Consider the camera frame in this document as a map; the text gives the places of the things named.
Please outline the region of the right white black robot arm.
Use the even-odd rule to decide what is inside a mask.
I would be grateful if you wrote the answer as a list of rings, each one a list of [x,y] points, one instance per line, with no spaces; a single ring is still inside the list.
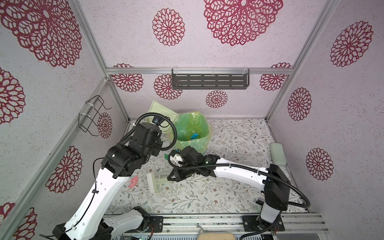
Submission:
[[[277,165],[271,164],[268,168],[239,165],[217,155],[204,156],[190,146],[171,151],[168,161],[174,167],[168,181],[180,182],[197,174],[232,179],[258,188],[265,197],[260,214],[264,222],[273,223],[288,209],[290,182]]]

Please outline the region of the blue paper scrap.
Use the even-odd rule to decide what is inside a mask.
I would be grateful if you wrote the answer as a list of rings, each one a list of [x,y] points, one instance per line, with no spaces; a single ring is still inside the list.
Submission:
[[[195,140],[195,139],[198,139],[199,137],[200,137],[199,134],[194,133],[194,134],[192,134],[192,136],[190,137],[190,140]]]

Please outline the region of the light green hand brush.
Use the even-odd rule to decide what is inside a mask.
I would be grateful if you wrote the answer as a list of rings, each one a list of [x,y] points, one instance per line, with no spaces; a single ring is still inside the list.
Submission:
[[[167,184],[168,179],[162,178],[158,173],[148,173],[147,182],[150,193],[157,194],[163,191],[163,185]]]

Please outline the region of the light green dustpan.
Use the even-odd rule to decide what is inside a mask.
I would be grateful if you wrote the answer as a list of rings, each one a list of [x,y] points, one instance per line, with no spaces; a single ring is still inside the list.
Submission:
[[[149,113],[161,114],[161,115],[167,117],[168,119],[170,119],[170,121],[172,123],[175,123],[175,121],[177,120],[177,118],[180,115],[180,114],[168,109],[167,107],[161,105],[160,103],[158,103],[156,101],[152,102],[152,105],[149,109]],[[166,134],[166,136],[172,142],[173,138],[174,138],[174,133],[173,133],[173,129],[170,126],[170,124],[167,121],[162,121],[161,124],[159,125],[159,128],[162,131],[162,133]]]

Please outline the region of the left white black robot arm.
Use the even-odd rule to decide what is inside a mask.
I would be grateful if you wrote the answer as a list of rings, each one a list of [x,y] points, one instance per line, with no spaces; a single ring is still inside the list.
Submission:
[[[75,214],[64,224],[55,226],[49,240],[111,240],[127,231],[144,232],[150,214],[135,207],[127,214],[104,218],[120,188],[130,180],[151,156],[162,150],[162,131],[152,123],[136,123],[123,140],[111,147],[94,172],[94,185]]]

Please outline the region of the pink paper scrap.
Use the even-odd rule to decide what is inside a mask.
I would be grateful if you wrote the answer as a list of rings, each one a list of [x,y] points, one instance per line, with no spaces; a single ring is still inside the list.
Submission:
[[[134,176],[132,179],[129,181],[129,189],[133,189],[137,186],[139,182],[139,176]]]

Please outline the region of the green bin with bag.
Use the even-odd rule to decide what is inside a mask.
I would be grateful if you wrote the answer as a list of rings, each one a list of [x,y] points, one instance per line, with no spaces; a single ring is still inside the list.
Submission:
[[[192,147],[199,153],[204,153],[212,138],[212,129],[207,119],[199,112],[188,112],[179,115],[174,123],[177,130],[175,149],[183,150]],[[198,139],[190,140],[192,134],[200,135]]]

